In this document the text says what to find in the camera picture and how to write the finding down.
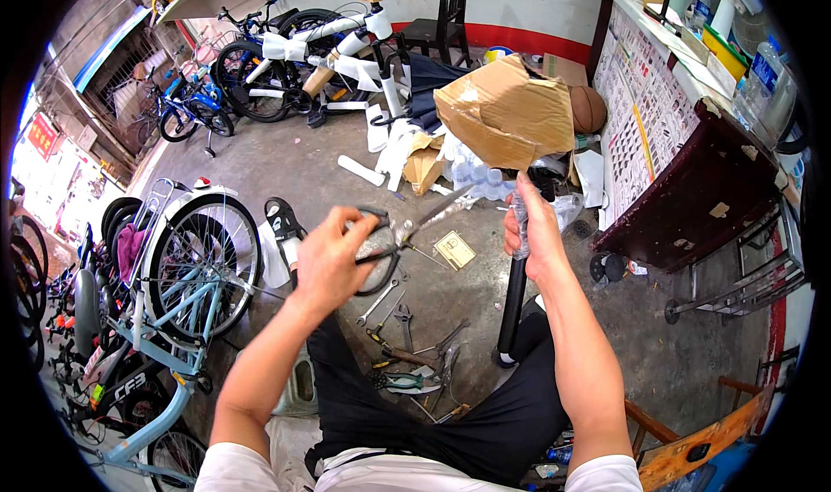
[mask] purple cloth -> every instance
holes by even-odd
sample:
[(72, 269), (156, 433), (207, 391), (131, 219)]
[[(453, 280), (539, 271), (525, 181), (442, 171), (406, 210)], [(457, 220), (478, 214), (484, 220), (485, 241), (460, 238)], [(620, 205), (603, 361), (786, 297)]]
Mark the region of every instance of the purple cloth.
[(116, 251), (118, 253), (118, 271), (120, 273), (119, 279), (124, 283), (130, 282), (130, 272), (135, 263), (135, 257), (139, 255), (139, 248), (141, 248), (141, 241), (145, 238), (145, 231), (135, 230), (135, 225), (127, 224), (127, 227), (121, 229), (118, 233), (118, 246)]

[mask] white shirt sleeve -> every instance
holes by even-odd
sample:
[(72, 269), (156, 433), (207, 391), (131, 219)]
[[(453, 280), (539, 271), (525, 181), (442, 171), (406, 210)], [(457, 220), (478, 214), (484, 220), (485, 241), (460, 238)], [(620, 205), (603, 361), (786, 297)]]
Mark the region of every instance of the white shirt sleeve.
[(643, 492), (631, 456), (600, 456), (577, 467), (566, 480), (566, 492)]
[(274, 471), (256, 451), (222, 442), (211, 445), (196, 479), (194, 492), (276, 492)]

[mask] thigh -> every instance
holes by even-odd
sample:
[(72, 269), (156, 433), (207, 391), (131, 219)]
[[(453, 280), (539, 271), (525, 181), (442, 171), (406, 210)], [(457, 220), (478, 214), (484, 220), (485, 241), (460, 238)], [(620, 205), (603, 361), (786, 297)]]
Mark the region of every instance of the thigh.
[[(543, 314), (523, 320), (517, 346), (532, 348), (517, 359), (522, 362), (514, 374), (459, 421), (429, 428), (431, 443), (420, 456), (477, 479), (516, 485), (568, 424), (554, 379), (554, 342), (550, 330), (539, 337), (541, 323), (548, 323)], [(523, 336), (527, 343), (519, 342)]]
[(406, 449), (415, 419), (384, 400), (361, 374), (334, 315), (306, 340), (315, 372), (322, 458), (353, 447)]

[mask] white bicycle frame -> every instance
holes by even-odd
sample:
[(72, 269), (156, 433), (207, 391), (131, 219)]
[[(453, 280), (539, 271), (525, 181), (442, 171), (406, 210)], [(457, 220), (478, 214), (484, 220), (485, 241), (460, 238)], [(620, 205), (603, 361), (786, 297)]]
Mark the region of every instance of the white bicycle frame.
[[(383, 41), (392, 35), (392, 26), (387, 18), (386, 11), (381, 9), (376, 13), (360, 14), (335, 19), (320, 27), (297, 32), (291, 39), (286, 39), (273, 32), (265, 32), (263, 37), (264, 60), (245, 78), (245, 82), (254, 82), (263, 72), (267, 71), (272, 61), (306, 61), (318, 68), (329, 68), (337, 73), (358, 80), (358, 89), (369, 92), (384, 92), (387, 104), (390, 109), (390, 116), (398, 117), (403, 115), (404, 110), (398, 99), (398, 88), (409, 92), (410, 90), (410, 65), (402, 64), (403, 77), (402, 85), (398, 85), (390, 70), (389, 77), (384, 78), (378, 61), (367, 61), (353, 58), (352, 55), (370, 45), (368, 37), (359, 39), (356, 32), (350, 32), (338, 46), (329, 53), (326, 58), (307, 56), (307, 43), (315, 39), (331, 36), (336, 32), (349, 29), (367, 27), (376, 37)], [(277, 89), (252, 88), (248, 91), (250, 96), (270, 96), (283, 98), (283, 91)], [(358, 103), (360, 107), (351, 107), (352, 103), (328, 103), (327, 107), (336, 110), (365, 109), (366, 105)]]

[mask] scissors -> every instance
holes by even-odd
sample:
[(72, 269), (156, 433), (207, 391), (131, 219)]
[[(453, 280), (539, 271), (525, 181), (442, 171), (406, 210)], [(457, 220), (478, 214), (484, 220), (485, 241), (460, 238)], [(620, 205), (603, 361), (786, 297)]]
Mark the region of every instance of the scissors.
[(382, 228), (391, 228), (393, 242), (392, 245), (389, 245), (387, 248), (382, 248), (380, 250), (376, 249), (368, 255), (355, 260), (356, 264), (364, 264), (378, 261), (383, 258), (390, 258), (390, 266), (387, 268), (387, 273), (384, 277), (380, 279), (380, 282), (372, 289), (358, 291), (355, 295), (372, 295), (387, 286), (390, 279), (392, 279), (392, 274), (395, 272), (396, 266), (398, 265), (398, 260), (400, 259), (399, 252), (405, 248), (415, 249), (415, 246), (410, 243), (410, 239), (416, 232), (422, 228), (436, 224), (462, 209), (469, 209), (472, 204), (479, 200), (478, 198), (470, 198), (459, 202), (456, 201), (460, 196), (466, 194), (471, 187), (473, 187), (472, 184), (464, 186), (463, 188), (450, 193), (450, 195), (445, 196), (438, 205), (424, 213), (418, 219), (405, 219), (402, 222), (395, 224), (391, 224), (390, 216), (385, 210), (375, 209), (374, 207), (368, 206), (359, 206), (359, 211), (378, 217), (378, 225), (372, 229), (372, 234), (375, 234)]

